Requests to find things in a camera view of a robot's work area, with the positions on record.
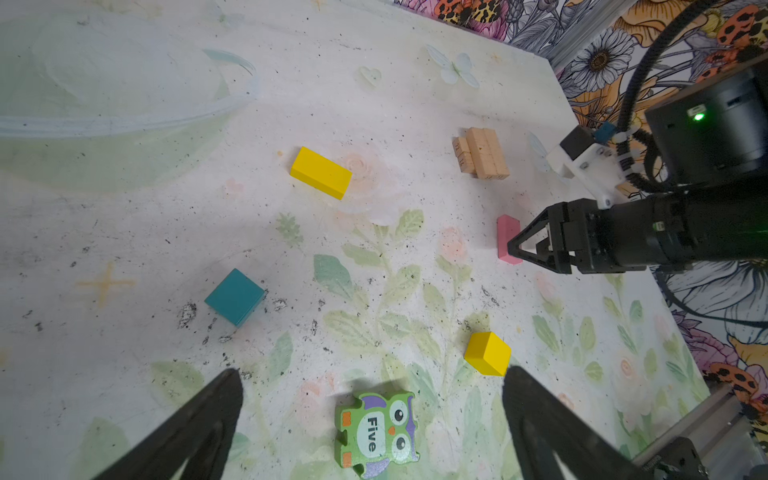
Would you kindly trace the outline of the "green owl toy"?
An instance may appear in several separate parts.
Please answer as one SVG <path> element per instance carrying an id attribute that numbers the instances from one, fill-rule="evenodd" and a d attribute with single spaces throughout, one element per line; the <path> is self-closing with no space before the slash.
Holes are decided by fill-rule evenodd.
<path id="1" fill-rule="evenodd" d="M 337 407 L 334 456 L 338 465 L 361 479 L 372 479 L 391 465 L 417 462 L 414 398 L 409 391 L 389 397 L 360 393 L 352 405 Z"/>

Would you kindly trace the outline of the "yellow rectangular block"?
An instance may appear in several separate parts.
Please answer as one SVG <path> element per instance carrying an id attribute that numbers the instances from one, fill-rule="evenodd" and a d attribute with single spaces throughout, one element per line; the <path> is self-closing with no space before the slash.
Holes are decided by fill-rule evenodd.
<path id="1" fill-rule="evenodd" d="M 337 200 L 344 198 L 352 178 L 350 170 L 306 147 L 300 148 L 290 175 Z"/>

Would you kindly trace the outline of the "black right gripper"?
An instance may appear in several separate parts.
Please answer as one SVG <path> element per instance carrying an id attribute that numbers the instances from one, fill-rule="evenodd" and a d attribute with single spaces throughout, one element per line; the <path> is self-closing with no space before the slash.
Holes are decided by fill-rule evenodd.
<path id="1" fill-rule="evenodd" d="M 579 199 L 547 207 L 511 238 L 507 252 L 554 273 L 608 274 L 690 266 L 690 202 L 678 195 L 600 209 Z"/>

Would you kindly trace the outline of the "pink rectangular block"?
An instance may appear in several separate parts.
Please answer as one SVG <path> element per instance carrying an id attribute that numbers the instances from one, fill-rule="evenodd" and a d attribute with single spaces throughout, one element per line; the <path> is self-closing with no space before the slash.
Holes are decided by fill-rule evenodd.
<path id="1" fill-rule="evenodd" d="M 497 219 L 497 257 L 499 260 L 510 265 L 518 265 L 523 262 L 522 259 L 509 253 L 508 243 L 514 239 L 521 231 L 520 222 L 509 216 L 501 215 Z"/>

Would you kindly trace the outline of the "teal cube block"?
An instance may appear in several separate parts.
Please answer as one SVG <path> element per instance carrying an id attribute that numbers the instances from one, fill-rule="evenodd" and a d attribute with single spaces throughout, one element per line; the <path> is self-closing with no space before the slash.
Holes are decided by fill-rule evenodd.
<path id="1" fill-rule="evenodd" d="M 205 303 L 235 327 L 242 326 L 266 295 L 265 290 L 233 269 L 207 296 Z"/>

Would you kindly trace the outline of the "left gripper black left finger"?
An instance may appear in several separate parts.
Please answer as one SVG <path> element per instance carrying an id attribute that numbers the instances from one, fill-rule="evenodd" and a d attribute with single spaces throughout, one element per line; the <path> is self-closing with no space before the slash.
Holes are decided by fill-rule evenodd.
<path id="1" fill-rule="evenodd" d="M 237 370 L 216 376 L 99 479 L 220 479 L 243 405 Z"/>

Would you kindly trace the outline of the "natural wood block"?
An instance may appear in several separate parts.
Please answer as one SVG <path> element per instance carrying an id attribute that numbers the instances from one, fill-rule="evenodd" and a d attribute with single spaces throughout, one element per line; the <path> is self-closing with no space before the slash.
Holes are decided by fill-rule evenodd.
<path id="1" fill-rule="evenodd" d="M 470 149 L 475 175 L 479 179 L 503 180 L 510 175 L 495 130 L 472 127 L 466 131 L 465 138 Z"/>
<path id="2" fill-rule="evenodd" d="M 472 159 L 471 150 L 464 137 L 454 137 L 452 140 L 455 156 L 458 160 L 460 171 L 470 175 L 476 174 L 476 167 Z"/>

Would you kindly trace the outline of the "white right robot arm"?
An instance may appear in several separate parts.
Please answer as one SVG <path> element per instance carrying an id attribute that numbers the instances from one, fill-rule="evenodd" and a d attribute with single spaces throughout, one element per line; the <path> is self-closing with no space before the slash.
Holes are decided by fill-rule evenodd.
<path id="1" fill-rule="evenodd" d="M 498 230 L 501 255 L 555 273 L 623 273 L 767 255 L 767 60 L 757 57 L 650 108 L 667 184 L 627 201 L 619 156 L 584 128 L 549 154 L 590 197 Z"/>

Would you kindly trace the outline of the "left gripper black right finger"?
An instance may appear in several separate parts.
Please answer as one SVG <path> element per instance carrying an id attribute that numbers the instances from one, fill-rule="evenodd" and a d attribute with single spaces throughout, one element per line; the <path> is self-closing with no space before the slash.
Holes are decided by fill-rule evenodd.
<path id="1" fill-rule="evenodd" d="M 525 479 L 651 479 L 520 366 L 504 377 L 502 404 Z"/>

